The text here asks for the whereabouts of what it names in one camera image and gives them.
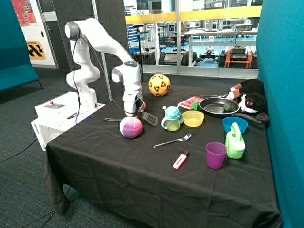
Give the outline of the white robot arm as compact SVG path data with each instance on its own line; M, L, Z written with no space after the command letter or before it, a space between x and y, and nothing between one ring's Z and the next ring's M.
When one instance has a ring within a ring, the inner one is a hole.
M100 53L112 54L122 61L112 70L112 80L124 86L123 109L127 116L132 116L145 108L141 86L142 68L131 55L103 26L94 18L68 22L65 34L70 39L73 61L80 69L66 76L68 84L78 91L80 108L89 110L97 107L95 90L88 86L100 77L100 70L91 61L89 49Z

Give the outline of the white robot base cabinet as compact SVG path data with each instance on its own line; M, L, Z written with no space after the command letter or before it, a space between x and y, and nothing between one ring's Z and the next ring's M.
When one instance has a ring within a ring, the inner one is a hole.
M37 119L31 122L32 128L43 151L46 145L77 123L83 121L105 106L98 103L93 108L83 109L76 92L67 92L43 104L35 106Z

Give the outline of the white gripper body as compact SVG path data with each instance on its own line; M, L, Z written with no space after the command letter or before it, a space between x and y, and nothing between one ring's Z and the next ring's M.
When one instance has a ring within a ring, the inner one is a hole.
M123 95L123 107L127 116L134 116L144 108L143 94L141 90L125 90Z

